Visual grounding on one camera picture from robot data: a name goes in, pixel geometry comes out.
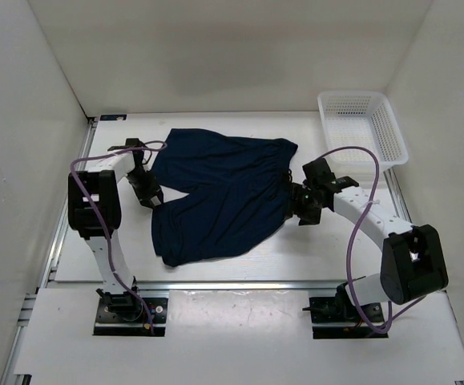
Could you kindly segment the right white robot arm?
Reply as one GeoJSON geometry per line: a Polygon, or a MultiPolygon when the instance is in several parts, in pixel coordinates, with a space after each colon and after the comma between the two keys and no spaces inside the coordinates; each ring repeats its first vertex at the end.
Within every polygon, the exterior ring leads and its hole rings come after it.
{"type": "Polygon", "coordinates": [[[433,226],[417,226],[394,216],[348,176],[325,184],[291,185],[288,217],[298,217],[300,225],[317,225],[322,209],[353,223],[381,251],[379,273],[356,279],[347,273],[351,282],[342,285],[335,301],[340,318],[352,321],[365,305],[404,305],[448,286],[442,243],[433,226]]]}

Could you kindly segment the navy blue shorts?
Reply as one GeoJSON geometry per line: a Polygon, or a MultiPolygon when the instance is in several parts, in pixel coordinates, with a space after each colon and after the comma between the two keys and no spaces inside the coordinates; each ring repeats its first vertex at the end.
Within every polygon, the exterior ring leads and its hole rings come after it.
{"type": "Polygon", "coordinates": [[[151,170],[184,197],[152,214],[152,243],[165,265],[237,257],[283,226],[297,144],[199,128],[173,128],[166,144],[151,170]]]}

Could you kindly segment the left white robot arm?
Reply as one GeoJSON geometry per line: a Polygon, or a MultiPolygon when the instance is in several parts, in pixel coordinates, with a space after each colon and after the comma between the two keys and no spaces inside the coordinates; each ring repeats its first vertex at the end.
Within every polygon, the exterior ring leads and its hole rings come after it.
{"type": "Polygon", "coordinates": [[[73,160],[68,176],[68,224],[90,247],[103,288],[97,293],[109,311],[126,321],[151,311],[139,295],[136,278],[129,270],[119,242],[122,209],[118,184],[126,179],[139,204],[155,209],[163,203],[163,191],[144,154],[167,147],[161,140],[142,142],[130,138],[124,145],[112,146],[101,156],[73,160]]]}

